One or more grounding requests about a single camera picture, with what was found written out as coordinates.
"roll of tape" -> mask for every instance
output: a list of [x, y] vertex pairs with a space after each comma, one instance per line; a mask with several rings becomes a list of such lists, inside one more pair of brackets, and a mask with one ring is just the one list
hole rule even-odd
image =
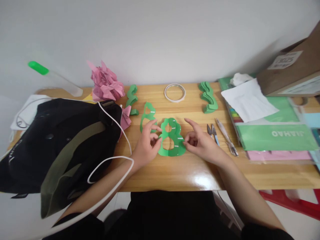
[[[178, 100], [173, 100], [173, 99], [170, 99], [168, 96], [167, 96], [167, 90], [170, 88], [170, 87], [179, 87], [182, 92], [183, 92], [183, 96], [178, 99]], [[181, 102], [185, 97], [186, 97], [186, 90], [184, 89], [183, 86], [181, 86], [180, 84], [177, 84], [177, 83], [173, 83], [173, 84], [169, 84], [166, 89], [164, 90], [164, 96], [166, 97], [166, 99], [168, 99], [170, 102]]]

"cardboard box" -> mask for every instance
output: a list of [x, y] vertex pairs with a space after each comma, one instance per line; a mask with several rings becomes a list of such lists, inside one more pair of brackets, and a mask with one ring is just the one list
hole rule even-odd
[[257, 80], [265, 96], [319, 95], [320, 21], [308, 38], [281, 50], [274, 63], [257, 74]]

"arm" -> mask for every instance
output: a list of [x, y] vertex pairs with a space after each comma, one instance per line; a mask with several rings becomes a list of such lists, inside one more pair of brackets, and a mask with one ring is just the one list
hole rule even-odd
[[[94, 216], [98, 216], [99, 213], [105, 208], [105, 206], [114, 197], [116, 192], [126, 183], [126, 181], [141, 167], [151, 162], [157, 155], [161, 147], [161, 138], [158, 139], [156, 133], [151, 133], [152, 129], [162, 131], [160, 127], [154, 125], [157, 120], [148, 122], [143, 128], [142, 134], [137, 142], [136, 148], [130, 156], [134, 160], [134, 165], [117, 188], [117, 190], [108, 198], [100, 207], [92, 212]], [[120, 166], [114, 169], [112, 172], [101, 178], [98, 182], [94, 183], [84, 194], [82, 194], [77, 200], [75, 200], [67, 210], [59, 218], [62, 219], [71, 213], [82, 213], [88, 210], [90, 207], [99, 202], [105, 195], [107, 195], [112, 188], [119, 182], [123, 175], [130, 168], [131, 161], [125, 160]]]
[[185, 119], [194, 131], [188, 132], [185, 138], [186, 149], [215, 164], [221, 175], [229, 197], [241, 220], [269, 228], [285, 230], [276, 215], [258, 191], [245, 178], [232, 159], [204, 133], [201, 127], [190, 119]]

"small scissors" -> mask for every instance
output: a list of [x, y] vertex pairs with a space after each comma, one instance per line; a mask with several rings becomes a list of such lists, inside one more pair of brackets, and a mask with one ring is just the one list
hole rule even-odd
[[214, 128], [213, 123], [211, 123], [211, 129], [210, 129], [209, 125], [207, 124], [207, 132], [211, 138], [213, 138], [212, 135], [214, 136], [217, 145], [220, 146], [219, 141], [218, 141], [217, 132], [216, 132], [216, 129]]

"green craft paper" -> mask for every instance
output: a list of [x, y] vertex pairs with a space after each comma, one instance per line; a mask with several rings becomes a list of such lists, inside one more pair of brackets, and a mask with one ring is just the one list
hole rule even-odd
[[[149, 113], [149, 114], [146, 114], [146, 108], [149, 108], [149, 109], [150, 109], [150, 113]], [[154, 114], [155, 114], [155, 113], [156, 113], [156, 109], [152, 106], [152, 104], [149, 103], [149, 102], [146, 102], [146, 104], [144, 105], [143, 114], [142, 114], [142, 116], [141, 116], [141, 122], [140, 122], [140, 131], [141, 131], [141, 132], [142, 132], [142, 129], [143, 129], [143, 126], [142, 126], [143, 120], [144, 120], [145, 118], [149, 119], [150, 121], [156, 119], [156, 118], [154, 117]]]
[[286, 97], [267, 97], [269, 103], [279, 109], [272, 115], [264, 117], [265, 120], [269, 122], [299, 122], [293, 107], [289, 103]]
[[[166, 126], [168, 125], [171, 126], [171, 131], [167, 132], [166, 131]], [[181, 156], [186, 152], [186, 148], [183, 145], [183, 137], [180, 135], [181, 132], [181, 126], [179, 123], [174, 118], [165, 118], [163, 123], [161, 124], [161, 129], [162, 132], [159, 136], [162, 137], [162, 142], [161, 142], [161, 147], [160, 150], [158, 151], [159, 155], [161, 156], [170, 156], [170, 157], [175, 157], [175, 156]], [[162, 146], [163, 140], [166, 139], [167, 137], [171, 138], [174, 143], [173, 149], [164, 149]]]
[[[128, 100], [127, 100], [127, 103], [126, 103], [126, 107], [128, 107], [129, 105], [132, 106], [136, 101], [138, 101], [138, 97], [135, 96], [136, 92], [137, 92], [138, 88], [137, 88], [137, 85], [135, 84], [132, 84], [127, 92], [127, 97], [128, 97]], [[133, 110], [136, 110], [136, 109], [131, 109], [130, 111], [130, 115], [139, 115], [139, 111], [136, 110], [136, 111], [133, 111]]]
[[135, 116], [137, 116], [137, 115], [139, 115], [139, 111], [138, 111], [137, 109], [131, 109], [130, 115], [135, 115]]
[[212, 113], [218, 109], [218, 103], [213, 96], [213, 89], [208, 82], [201, 82], [199, 84], [199, 89], [203, 92], [201, 99], [208, 102], [208, 104], [203, 108], [204, 113]]
[[245, 151], [314, 151], [318, 144], [304, 124], [237, 125]]

